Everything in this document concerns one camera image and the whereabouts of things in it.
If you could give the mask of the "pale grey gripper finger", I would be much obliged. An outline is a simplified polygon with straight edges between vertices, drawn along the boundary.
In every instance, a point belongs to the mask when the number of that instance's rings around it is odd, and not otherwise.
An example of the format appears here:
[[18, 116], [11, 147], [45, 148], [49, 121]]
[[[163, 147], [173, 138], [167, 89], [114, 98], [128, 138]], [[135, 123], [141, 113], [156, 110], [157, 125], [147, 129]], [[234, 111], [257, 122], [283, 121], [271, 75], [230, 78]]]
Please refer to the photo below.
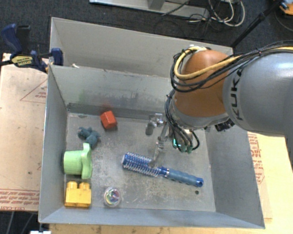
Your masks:
[[155, 167], [156, 166], [156, 162], [157, 162], [157, 159], [159, 157], [159, 154], [164, 150], [164, 144], [161, 144], [161, 143], [156, 143], [156, 148], [155, 148], [155, 151], [154, 151], [154, 155], [152, 157], [152, 161], [151, 161], [151, 166], [152, 167]]
[[155, 127], [160, 127], [163, 125], [163, 122], [164, 122], [163, 114], [160, 114], [160, 113], [149, 114], [148, 119], [149, 121], [146, 126], [145, 134], [146, 136], [151, 136], [153, 134]]

